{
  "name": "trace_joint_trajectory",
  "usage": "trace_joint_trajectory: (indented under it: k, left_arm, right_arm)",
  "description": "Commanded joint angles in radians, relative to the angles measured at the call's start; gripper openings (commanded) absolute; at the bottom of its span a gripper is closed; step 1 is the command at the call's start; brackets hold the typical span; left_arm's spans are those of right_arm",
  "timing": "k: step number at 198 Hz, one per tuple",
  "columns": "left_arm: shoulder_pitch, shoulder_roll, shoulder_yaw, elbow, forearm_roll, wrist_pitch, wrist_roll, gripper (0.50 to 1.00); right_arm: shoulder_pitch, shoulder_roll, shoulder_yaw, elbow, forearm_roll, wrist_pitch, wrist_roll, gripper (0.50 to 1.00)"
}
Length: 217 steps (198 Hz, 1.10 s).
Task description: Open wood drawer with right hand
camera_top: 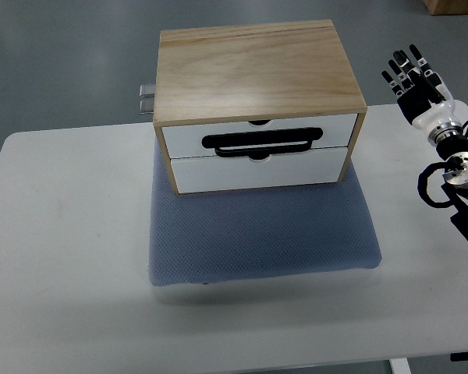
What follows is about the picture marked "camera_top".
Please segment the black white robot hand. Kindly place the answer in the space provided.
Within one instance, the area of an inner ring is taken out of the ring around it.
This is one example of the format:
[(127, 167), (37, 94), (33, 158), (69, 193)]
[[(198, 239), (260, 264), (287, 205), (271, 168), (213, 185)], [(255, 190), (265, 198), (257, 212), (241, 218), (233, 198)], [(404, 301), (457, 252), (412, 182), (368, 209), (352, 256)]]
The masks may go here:
[(422, 131), (429, 143), (436, 146), (463, 132), (450, 90), (416, 45), (411, 44), (409, 52), (394, 51), (388, 66), (390, 69), (382, 71), (381, 76), (394, 93), (404, 118)]

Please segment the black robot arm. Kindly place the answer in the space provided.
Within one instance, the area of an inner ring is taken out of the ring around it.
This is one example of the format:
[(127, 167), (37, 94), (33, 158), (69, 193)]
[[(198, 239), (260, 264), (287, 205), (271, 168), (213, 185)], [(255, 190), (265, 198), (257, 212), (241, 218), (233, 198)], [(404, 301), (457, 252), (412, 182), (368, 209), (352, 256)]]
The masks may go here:
[[(418, 176), (417, 191), (420, 198), (430, 207), (456, 208), (450, 221), (468, 241), (468, 121), (464, 124), (447, 122), (437, 125), (428, 135), (429, 143), (435, 147), (440, 162), (429, 164)], [(443, 202), (434, 201), (428, 194), (428, 179), (442, 171), (442, 191), (447, 196)]]

